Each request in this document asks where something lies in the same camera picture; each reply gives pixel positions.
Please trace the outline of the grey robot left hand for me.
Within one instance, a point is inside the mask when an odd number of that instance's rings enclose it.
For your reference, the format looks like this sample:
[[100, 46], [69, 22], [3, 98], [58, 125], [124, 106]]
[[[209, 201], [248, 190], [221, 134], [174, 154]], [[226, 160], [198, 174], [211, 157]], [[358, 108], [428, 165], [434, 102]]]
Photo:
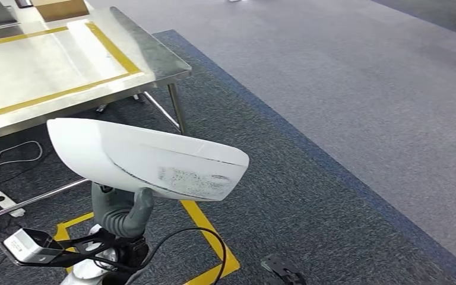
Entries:
[[121, 238], [143, 236], [154, 207], [150, 188], [128, 192], [95, 182], [91, 184], [91, 201], [95, 222]]

